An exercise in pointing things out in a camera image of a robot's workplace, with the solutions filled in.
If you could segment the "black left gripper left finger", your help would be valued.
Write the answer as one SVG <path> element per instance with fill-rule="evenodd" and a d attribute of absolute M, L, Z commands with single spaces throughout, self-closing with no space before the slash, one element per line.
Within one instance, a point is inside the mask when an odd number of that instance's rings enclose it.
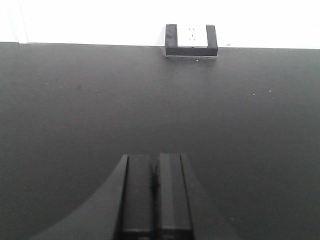
<path fill-rule="evenodd" d="M 148 155 L 128 155 L 115 240 L 151 240 L 154 237 L 153 168 Z"/>

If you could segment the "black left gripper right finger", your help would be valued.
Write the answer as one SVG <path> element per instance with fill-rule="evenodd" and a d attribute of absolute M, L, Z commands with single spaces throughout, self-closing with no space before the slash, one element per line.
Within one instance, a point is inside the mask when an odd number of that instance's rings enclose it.
<path fill-rule="evenodd" d="M 178 153 L 162 153 L 155 167 L 156 234 L 159 240 L 193 240 L 187 191 Z"/>

